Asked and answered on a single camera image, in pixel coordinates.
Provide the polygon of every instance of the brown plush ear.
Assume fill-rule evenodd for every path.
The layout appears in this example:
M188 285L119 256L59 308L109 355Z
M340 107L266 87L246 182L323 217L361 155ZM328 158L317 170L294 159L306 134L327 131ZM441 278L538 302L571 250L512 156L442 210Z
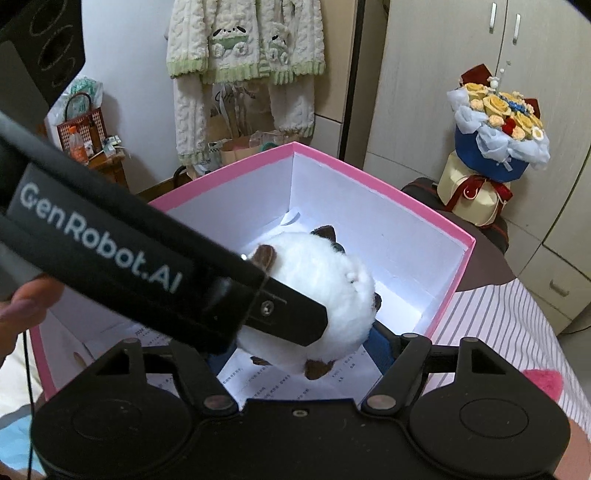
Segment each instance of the brown plush ear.
M382 306L382 297L374 293L374 310L377 312Z
M268 272L273 267L276 259L277 252L271 245L259 245L251 258L251 262Z
M312 231L312 235L327 238L331 242L336 242L335 228L332 225L324 225Z

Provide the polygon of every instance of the white plush cat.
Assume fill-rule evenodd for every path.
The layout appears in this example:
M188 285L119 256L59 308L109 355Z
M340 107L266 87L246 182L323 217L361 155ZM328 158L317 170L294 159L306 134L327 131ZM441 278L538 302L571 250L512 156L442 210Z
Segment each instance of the white plush cat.
M312 233L281 233L250 258L272 278L324 305L328 317L322 337L307 347L242 327L238 346L254 363L316 380L367 340L381 299L368 269L345 254L331 226Z

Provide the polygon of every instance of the orange bottle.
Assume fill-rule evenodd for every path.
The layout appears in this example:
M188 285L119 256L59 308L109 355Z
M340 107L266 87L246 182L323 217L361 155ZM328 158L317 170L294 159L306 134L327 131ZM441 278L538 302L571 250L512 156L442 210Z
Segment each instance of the orange bottle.
M75 125L72 125L68 131L70 132L70 156L79 163L86 165L88 163L88 155L84 146L84 140L78 133Z

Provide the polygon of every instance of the human hand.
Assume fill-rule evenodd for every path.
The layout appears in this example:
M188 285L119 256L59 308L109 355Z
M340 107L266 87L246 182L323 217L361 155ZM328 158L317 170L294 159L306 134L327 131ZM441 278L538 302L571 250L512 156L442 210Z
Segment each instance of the human hand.
M39 325L63 291L62 283L43 274L19 288L10 302L0 302L0 365L14 351L18 335Z

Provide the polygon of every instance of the screw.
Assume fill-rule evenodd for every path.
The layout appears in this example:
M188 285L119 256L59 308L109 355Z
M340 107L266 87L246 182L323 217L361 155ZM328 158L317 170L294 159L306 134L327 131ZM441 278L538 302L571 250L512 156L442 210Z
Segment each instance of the screw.
M390 395L374 395L368 398L367 405L374 410L389 410L396 406L396 400Z
M275 310L275 304L271 300L266 300L262 303L261 314L263 315L263 317L271 316L273 310Z
M228 395L211 395L203 401L209 410L228 410L234 406L234 400Z

